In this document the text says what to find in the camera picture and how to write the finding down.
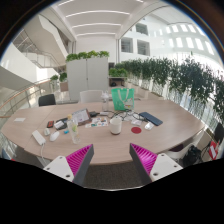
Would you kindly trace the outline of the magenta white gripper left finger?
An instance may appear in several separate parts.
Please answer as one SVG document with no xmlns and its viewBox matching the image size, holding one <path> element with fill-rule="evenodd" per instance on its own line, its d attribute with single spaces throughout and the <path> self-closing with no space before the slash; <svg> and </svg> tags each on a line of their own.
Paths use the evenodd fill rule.
<svg viewBox="0 0 224 224">
<path fill-rule="evenodd" d="M 44 170 L 82 186 L 93 155 L 94 147 L 90 144 L 66 157 L 58 156 Z"/>
</svg>

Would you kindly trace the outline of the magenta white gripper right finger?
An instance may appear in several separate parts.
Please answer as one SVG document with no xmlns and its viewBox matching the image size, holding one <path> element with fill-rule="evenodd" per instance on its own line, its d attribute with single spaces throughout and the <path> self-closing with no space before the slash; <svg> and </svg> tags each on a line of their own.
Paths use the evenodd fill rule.
<svg viewBox="0 0 224 224">
<path fill-rule="evenodd" d="M 155 154 L 134 143 L 130 144 L 129 153 L 144 185 L 182 169 L 165 153 Z"/>
</svg>

